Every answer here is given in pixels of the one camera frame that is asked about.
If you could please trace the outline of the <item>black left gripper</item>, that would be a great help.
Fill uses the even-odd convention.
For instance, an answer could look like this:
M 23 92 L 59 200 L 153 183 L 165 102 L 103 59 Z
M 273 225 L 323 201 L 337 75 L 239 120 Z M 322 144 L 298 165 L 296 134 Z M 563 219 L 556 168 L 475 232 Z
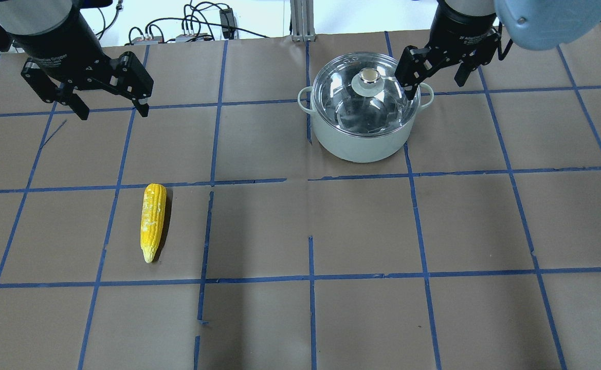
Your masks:
M 141 117 L 149 115 L 154 79 L 131 51 L 110 60 L 80 10 L 68 10 L 46 29 L 10 34 L 28 54 L 21 77 L 45 103 L 58 102 L 87 120 L 89 108 L 74 89 L 104 90 L 131 101 Z

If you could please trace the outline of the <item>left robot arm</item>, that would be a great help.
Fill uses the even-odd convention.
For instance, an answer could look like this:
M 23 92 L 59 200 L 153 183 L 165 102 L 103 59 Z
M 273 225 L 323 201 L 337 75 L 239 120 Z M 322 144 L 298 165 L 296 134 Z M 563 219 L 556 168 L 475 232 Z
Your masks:
M 0 26 L 27 54 L 21 75 L 45 103 L 86 120 L 89 107 L 78 91 L 103 90 L 148 116 L 153 78 L 133 52 L 111 58 L 103 51 L 79 1 L 0 1 Z

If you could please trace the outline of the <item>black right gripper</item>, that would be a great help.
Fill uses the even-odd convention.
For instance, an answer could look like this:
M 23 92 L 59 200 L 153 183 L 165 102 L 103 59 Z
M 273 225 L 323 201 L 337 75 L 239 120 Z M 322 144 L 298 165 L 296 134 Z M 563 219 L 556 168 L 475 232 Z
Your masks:
M 406 98 L 414 99 L 420 83 L 446 66 L 460 63 L 454 80 L 463 87 L 479 66 L 488 65 L 501 45 L 493 29 L 492 5 L 439 5 L 430 28 L 428 45 L 408 45 L 398 61 L 395 78 Z

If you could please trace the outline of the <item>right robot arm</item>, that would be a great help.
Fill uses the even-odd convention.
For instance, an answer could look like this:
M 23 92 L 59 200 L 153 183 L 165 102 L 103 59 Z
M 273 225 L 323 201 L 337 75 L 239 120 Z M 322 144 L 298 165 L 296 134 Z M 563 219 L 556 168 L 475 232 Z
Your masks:
M 454 81 L 503 60 L 511 47 L 550 50 L 569 44 L 601 23 L 601 1 L 439 1 L 428 43 L 402 51 L 395 77 L 408 99 L 427 78 L 458 66 Z

